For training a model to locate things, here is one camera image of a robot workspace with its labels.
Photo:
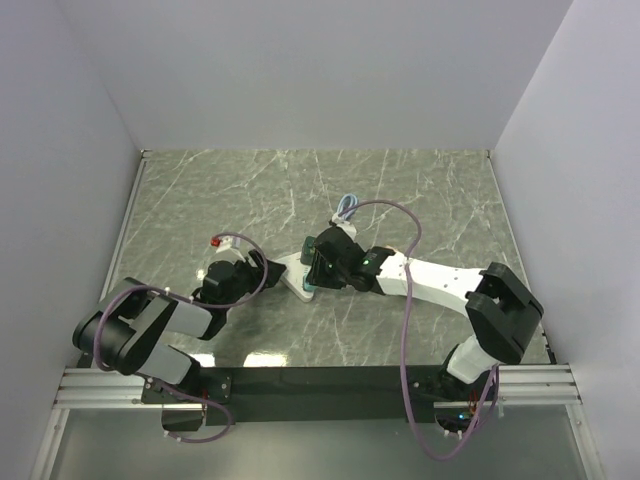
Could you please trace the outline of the white triangular power strip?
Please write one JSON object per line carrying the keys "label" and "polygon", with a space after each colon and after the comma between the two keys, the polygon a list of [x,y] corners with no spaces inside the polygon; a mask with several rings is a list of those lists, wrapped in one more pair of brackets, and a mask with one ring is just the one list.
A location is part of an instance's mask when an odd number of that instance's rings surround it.
{"label": "white triangular power strip", "polygon": [[307,292],[303,289],[303,281],[306,280],[307,274],[311,270],[310,266],[303,265],[300,262],[301,252],[292,253],[276,260],[287,267],[286,272],[280,278],[302,302],[311,302],[314,298],[313,292]]}

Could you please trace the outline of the teal cube adapter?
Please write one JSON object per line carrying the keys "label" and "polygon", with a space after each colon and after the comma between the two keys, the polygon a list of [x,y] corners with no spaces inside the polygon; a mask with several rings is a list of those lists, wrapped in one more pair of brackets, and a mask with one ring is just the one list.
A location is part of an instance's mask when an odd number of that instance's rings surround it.
{"label": "teal cube adapter", "polygon": [[313,292],[316,287],[312,284],[310,284],[309,282],[307,282],[306,280],[303,281],[303,289],[307,292]]}

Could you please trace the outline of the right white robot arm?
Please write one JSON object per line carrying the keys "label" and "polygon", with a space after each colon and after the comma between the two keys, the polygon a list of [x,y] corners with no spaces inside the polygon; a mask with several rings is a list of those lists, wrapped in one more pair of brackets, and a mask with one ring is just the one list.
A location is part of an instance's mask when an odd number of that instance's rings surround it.
{"label": "right white robot arm", "polygon": [[403,296],[465,316],[473,334],[457,345],[439,374],[444,395],[460,399],[496,364],[522,361],[544,314],[542,304],[502,263],[484,269],[455,268],[412,259],[387,247],[363,250],[338,226],[322,232],[313,246],[307,282],[340,290]]}

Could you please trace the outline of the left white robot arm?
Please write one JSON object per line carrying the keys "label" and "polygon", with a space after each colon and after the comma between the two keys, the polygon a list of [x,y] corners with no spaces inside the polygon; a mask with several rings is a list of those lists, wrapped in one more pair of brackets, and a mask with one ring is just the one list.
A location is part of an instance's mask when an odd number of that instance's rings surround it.
{"label": "left white robot arm", "polygon": [[163,332],[204,341],[214,338],[226,325],[231,307],[247,294],[274,287],[286,270],[282,263],[262,260],[255,249],[247,259],[218,260],[209,265],[202,286],[192,292],[192,301],[152,292],[147,285],[127,277],[79,322],[72,344],[91,354],[100,318],[113,305],[100,336],[103,364],[122,375],[157,378],[173,399],[189,401],[199,392],[201,364],[163,344]]}

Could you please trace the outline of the dark green plug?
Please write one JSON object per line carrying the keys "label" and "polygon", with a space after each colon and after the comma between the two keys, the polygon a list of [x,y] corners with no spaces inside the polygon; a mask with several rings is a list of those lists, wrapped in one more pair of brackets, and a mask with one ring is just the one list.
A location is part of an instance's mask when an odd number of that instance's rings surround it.
{"label": "dark green plug", "polygon": [[315,238],[307,236],[301,248],[300,262],[303,265],[311,266],[315,255]]}

